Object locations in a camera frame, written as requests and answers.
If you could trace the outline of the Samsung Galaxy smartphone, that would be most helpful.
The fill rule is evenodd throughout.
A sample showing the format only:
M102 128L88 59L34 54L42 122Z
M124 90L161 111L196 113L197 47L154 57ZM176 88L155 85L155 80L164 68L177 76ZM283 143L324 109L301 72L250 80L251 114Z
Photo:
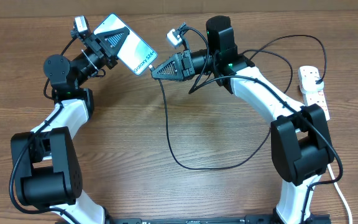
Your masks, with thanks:
M94 34L113 31L123 27L129 29L129 35L123 42L117 57L132 70L134 74L141 75L157 58L157 53L117 15L110 14L105 18L105 20L95 28Z

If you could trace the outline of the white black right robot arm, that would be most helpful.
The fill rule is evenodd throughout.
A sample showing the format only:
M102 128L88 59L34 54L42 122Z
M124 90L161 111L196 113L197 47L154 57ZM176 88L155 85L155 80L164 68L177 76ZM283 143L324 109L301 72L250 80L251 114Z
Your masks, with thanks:
M191 92L208 84L202 75L253 107L270 126L273 165L282 178L280 200L270 215L247 215L246 223L329 223L329 215L314 215L311 199L322 175L339 160L322 107L296 101L272 85L255 63L239 53L231 19L206 21L206 48L185 49L151 70L158 81L194 80Z

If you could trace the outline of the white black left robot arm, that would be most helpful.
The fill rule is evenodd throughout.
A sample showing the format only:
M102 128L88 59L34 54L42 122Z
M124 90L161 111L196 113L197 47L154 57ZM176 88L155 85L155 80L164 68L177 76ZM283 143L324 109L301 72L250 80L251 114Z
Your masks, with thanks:
M113 223L107 209L94 203L83 190L83 180L73 145L77 131L94 111L93 92L81 85L112 69L130 34L127 27L102 33L75 28L73 40L86 46L74 60L63 54L44 62L49 97L54 110L29 132L11 138L12 172L9 197L15 208L26 214L53 212L67 223Z

